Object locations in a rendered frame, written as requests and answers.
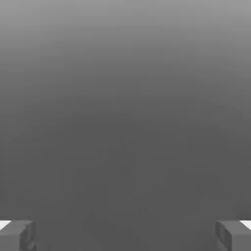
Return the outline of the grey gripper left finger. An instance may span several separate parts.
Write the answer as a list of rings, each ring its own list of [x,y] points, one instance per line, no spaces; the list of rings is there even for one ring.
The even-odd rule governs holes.
[[[36,222],[0,220],[0,251],[37,251]]]

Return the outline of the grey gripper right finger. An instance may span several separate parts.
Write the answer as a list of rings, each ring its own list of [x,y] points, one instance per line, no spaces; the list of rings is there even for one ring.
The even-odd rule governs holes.
[[[216,221],[219,251],[251,251],[251,220]]]

